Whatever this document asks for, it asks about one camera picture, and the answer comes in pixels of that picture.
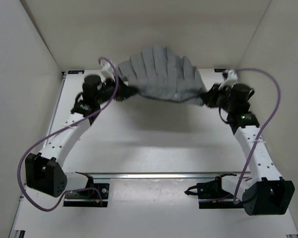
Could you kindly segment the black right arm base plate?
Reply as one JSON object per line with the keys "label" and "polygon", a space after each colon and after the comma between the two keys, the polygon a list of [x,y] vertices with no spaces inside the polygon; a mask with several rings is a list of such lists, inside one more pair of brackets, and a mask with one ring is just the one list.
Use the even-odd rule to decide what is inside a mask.
{"label": "black right arm base plate", "polygon": [[242,209],[242,202],[234,204],[233,195],[222,189],[222,178],[236,176],[235,174],[221,174],[214,180],[199,182],[187,188],[184,193],[188,196],[197,196],[199,209]]}

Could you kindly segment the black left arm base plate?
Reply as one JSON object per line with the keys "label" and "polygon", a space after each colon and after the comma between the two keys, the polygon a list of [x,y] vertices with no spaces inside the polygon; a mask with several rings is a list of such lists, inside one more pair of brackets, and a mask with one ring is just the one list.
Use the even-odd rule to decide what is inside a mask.
{"label": "black left arm base plate", "polygon": [[110,180],[96,178],[87,173],[67,173],[64,207],[106,208],[108,206]]}

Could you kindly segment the grey pleated skirt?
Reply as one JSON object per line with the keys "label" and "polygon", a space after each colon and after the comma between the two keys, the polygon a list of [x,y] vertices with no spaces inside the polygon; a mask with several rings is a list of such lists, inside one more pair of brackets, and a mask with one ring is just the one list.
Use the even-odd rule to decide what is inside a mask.
{"label": "grey pleated skirt", "polygon": [[200,95],[207,90],[198,68],[166,46],[154,45],[131,55],[118,64],[117,71],[143,97],[204,105]]}

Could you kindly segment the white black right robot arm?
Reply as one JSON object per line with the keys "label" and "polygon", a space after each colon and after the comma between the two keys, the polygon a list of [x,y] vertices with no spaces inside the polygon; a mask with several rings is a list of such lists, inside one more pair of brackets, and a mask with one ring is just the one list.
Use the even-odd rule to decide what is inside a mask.
{"label": "white black right robot arm", "polygon": [[253,94],[254,90],[242,83],[214,84],[207,93],[201,94],[207,107],[227,112],[224,123],[230,126],[246,157],[243,170],[249,170],[251,175],[248,181],[244,175],[224,176],[213,185],[213,194],[221,199],[232,194],[249,216],[283,215],[295,186],[283,178],[270,157],[261,135],[264,127],[250,110],[249,99]]}

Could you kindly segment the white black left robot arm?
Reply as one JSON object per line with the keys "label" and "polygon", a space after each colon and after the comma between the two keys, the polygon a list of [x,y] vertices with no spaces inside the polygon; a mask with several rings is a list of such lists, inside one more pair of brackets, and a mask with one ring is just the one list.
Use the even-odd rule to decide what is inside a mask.
{"label": "white black left robot arm", "polygon": [[79,174],[79,182],[69,181],[62,166],[78,139],[92,126],[98,117],[101,105],[112,99],[123,101],[137,94],[135,87],[127,86],[122,79],[105,81],[97,74],[84,78],[80,92],[61,132],[51,137],[50,142],[37,154],[28,154],[25,159],[28,187],[52,197],[59,197],[66,189],[77,190],[82,197],[93,194],[94,185],[87,174]]}

